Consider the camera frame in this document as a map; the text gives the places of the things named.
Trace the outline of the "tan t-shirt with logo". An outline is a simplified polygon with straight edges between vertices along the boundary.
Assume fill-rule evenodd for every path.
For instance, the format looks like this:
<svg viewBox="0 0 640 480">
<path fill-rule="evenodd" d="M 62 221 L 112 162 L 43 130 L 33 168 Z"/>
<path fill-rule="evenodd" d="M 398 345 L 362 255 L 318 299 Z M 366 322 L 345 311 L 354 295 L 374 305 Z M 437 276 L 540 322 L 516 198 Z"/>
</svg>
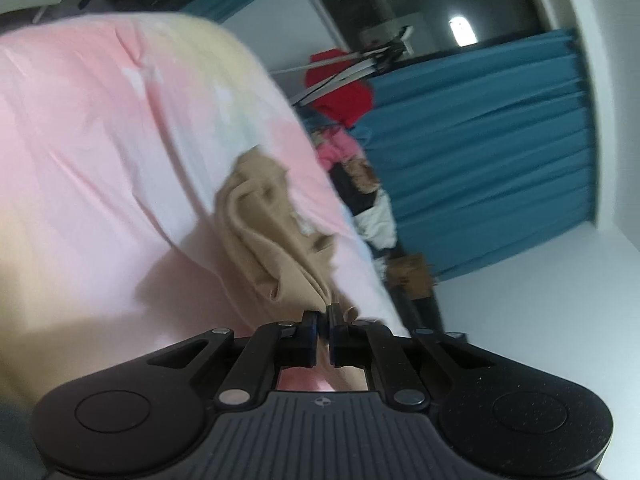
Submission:
<svg viewBox="0 0 640 480">
<path fill-rule="evenodd" d="M 260 148 L 234 162 L 215 198 L 214 223 L 236 274 L 236 310 L 251 328 L 326 313 L 332 304 L 349 321 L 378 316 L 384 300 L 370 261 L 298 213 L 288 170 Z"/>
</svg>

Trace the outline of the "black sofa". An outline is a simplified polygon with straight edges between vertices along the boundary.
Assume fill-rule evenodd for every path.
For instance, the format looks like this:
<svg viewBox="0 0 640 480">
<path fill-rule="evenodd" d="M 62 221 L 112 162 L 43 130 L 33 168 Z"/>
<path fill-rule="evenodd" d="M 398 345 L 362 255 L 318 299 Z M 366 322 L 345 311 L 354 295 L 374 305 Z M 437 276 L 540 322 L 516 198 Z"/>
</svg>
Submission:
<svg viewBox="0 0 640 480">
<path fill-rule="evenodd" d="M 390 288 L 388 292 L 401 323 L 408 330 L 409 335 L 412 335 L 416 330 L 429 330 L 434 334 L 446 332 L 434 294 L 426 298 L 411 300 L 399 286 Z"/>
</svg>

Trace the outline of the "brown paper bag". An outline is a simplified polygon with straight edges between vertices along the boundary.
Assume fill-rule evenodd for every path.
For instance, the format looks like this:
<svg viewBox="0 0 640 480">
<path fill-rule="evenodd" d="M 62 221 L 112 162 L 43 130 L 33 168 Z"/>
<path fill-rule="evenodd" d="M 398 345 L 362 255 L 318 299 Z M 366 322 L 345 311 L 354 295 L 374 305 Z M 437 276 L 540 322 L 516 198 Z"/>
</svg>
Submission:
<svg viewBox="0 0 640 480">
<path fill-rule="evenodd" d="M 414 254 L 390 259 L 386 281 L 390 287 L 399 287 L 410 300 L 430 298 L 434 280 L 424 255 Z"/>
</svg>

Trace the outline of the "white garment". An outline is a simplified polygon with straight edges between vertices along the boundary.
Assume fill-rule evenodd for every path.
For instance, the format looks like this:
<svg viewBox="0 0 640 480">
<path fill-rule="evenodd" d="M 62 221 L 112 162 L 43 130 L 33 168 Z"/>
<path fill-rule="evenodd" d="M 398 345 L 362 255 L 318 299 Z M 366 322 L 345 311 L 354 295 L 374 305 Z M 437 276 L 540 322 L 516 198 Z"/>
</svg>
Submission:
<svg viewBox="0 0 640 480">
<path fill-rule="evenodd" d="M 390 196 L 384 188 L 376 193 L 373 206 L 354 217 L 358 234 L 377 250 L 392 249 L 397 245 L 397 226 Z"/>
</svg>

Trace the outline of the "black garment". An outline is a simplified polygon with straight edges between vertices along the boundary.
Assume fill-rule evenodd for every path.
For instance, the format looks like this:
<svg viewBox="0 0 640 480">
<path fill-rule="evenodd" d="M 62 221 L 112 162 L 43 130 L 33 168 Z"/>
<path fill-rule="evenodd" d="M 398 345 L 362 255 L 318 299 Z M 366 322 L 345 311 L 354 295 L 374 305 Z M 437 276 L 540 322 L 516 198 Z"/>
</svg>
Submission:
<svg viewBox="0 0 640 480">
<path fill-rule="evenodd" d="M 342 164 L 334 165 L 329 171 L 329 177 L 337 195 L 340 196 L 340 199 L 353 216 L 358 216 L 358 214 L 371 209 L 378 197 L 378 192 L 381 191 L 380 188 L 371 193 L 359 191 Z"/>
</svg>

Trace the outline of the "brown patterned garment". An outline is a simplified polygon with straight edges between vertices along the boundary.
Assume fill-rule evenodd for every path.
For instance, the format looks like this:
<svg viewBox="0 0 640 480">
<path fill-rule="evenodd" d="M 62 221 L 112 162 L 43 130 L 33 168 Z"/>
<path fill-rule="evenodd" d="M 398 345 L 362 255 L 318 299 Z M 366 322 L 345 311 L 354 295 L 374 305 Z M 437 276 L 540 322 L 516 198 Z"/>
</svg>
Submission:
<svg viewBox="0 0 640 480">
<path fill-rule="evenodd" d="M 380 180 L 373 171 L 370 162 L 364 157 L 353 157 L 343 162 L 345 171 L 352 179 L 352 183 L 362 194 L 378 192 Z"/>
</svg>

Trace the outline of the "pink garment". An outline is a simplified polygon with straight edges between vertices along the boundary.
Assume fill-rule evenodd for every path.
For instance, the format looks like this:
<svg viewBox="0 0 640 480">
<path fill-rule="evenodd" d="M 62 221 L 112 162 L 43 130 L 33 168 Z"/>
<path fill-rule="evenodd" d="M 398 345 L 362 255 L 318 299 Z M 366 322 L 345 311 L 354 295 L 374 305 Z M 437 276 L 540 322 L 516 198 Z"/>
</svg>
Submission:
<svg viewBox="0 0 640 480">
<path fill-rule="evenodd" d="M 327 126 L 311 133 L 320 166 L 330 171 L 336 164 L 363 158 L 359 143 L 342 127 Z"/>
</svg>

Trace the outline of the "blue garment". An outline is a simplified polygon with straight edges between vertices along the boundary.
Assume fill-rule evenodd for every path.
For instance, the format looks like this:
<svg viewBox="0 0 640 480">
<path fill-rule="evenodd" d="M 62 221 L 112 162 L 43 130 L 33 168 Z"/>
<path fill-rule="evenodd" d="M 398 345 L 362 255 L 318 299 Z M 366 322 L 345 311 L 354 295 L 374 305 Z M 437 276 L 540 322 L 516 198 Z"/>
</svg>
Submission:
<svg viewBox="0 0 640 480">
<path fill-rule="evenodd" d="M 345 126 L 329 118 L 325 114 L 317 112 L 312 107 L 303 106 L 296 108 L 296 114 L 303 124 L 306 133 L 313 136 L 315 133 L 330 130 L 345 130 Z"/>
</svg>

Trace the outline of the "red garment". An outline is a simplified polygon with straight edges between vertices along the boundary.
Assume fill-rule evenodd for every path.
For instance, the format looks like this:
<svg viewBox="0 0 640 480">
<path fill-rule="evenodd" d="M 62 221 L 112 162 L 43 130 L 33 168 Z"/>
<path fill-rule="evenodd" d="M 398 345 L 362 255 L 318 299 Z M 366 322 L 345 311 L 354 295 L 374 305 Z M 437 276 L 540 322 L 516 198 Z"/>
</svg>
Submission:
<svg viewBox="0 0 640 480">
<path fill-rule="evenodd" d="M 318 82 L 346 70 L 352 64 L 354 62 L 346 61 L 307 70 L 305 86 L 309 88 L 318 84 Z M 352 128 L 362 116 L 372 110 L 373 91 L 365 82 L 358 80 L 314 100 L 310 103 L 310 107 L 339 122 L 345 128 Z"/>
</svg>

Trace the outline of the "blue curtain right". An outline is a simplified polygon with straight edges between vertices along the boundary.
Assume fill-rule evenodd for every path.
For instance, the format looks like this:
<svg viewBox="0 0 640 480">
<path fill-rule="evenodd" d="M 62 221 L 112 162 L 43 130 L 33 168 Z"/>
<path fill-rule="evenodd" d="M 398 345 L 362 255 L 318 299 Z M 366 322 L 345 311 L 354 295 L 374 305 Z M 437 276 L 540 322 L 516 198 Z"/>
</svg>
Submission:
<svg viewBox="0 0 640 480">
<path fill-rule="evenodd" d="M 450 280 L 513 257 L 596 209 L 596 135 L 570 29 L 376 77 L 354 137 L 390 196 L 401 245 Z"/>
</svg>

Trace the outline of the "silver garment steamer stand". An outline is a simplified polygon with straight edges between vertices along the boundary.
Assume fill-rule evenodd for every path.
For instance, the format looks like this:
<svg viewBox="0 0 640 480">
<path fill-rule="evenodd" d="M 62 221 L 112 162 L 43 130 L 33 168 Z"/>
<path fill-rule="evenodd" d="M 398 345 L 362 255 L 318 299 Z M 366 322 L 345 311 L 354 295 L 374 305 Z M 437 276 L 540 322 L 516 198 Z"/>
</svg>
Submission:
<svg viewBox="0 0 640 480">
<path fill-rule="evenodd" d="M 276 76 L 296 72 L 307 73 L 310 70 L 346 63 L 347 66 L 342 70 L 338 70 L 335 74 L 322 79 L 322 81 L 288 99 L 288 104 L 292 107 L 305 106 L 360 79 L 388 72 L 409 51 L 409 39 L 413 35 L 413 31 L 413 26 L 405 26 L 392 40 L 383 44 L 382 47 L 340 55 L 335 58 L 326 58 L 325 60 L 285 68 L 284 70 L 274 70 L 270 75 Z"/>
</svg>

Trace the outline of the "pastel pink bed sheet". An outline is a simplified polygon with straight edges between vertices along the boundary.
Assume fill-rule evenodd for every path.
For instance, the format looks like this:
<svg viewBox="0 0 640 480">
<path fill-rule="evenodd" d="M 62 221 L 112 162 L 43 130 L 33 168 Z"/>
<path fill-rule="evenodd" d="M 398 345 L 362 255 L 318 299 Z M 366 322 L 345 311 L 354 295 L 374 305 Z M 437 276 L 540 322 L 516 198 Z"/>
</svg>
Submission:
<svg viewBox="0 0 640 480">
<path fill-rule="evenodd" d="M 229 259 L 215 200 L 252 148 L 278 162 L 300 226 L 334 238 L 357 318 L 400 317 L 307 133 L 224 28 L 100 14 L 1 38 L 1 394 L 77 377 L 217 326 L 267 322 Z"/>
</svg>

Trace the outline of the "dark window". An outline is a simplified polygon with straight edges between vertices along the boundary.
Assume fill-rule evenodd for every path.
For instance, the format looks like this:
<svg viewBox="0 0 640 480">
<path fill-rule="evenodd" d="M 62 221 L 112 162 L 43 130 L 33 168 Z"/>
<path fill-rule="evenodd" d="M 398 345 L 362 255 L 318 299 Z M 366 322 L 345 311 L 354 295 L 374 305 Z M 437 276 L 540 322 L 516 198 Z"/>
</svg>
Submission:
<svg viewBox="0 0 640 480">
<path fill-rule="evenodd" d="M 469 25 L 470 46 L 544 31 L 533 0 L 320 0 L 350 50 L 364 50 L 412 29 L 406 58 L 436 58 L 462 47 L 453 22 Z"/>
</svg>

